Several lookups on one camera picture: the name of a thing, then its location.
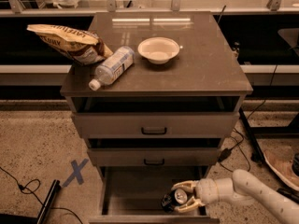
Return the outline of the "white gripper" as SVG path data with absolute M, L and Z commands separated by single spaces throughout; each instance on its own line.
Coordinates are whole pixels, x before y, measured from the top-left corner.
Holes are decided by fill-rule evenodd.
M 234 195 L 234 186 L 231 178 L 203 178 L 198 183 L 193 180 L 187 180 L 174 184 L 171 190 L 175 189 L 183 189 L 189 193 L 193 193 L 195 190 L 197 198 L 193 196 L 190 199 L 178 198 L 178 206 L 175 207 L 175 211 L 178 213 L 191 212 L 203 204 L 216 202 L 229 203 Z

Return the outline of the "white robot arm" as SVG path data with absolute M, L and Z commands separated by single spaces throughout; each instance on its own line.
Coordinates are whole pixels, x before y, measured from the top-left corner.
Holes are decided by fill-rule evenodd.
M 259 202 L 282 224 L 299 224 L 299 204 L 266 186 L 251 173 L 237 169 L 230 178 L 187 180 L 175 184 L 178 189 L 178 213 L 215 202 L 252 204 Z

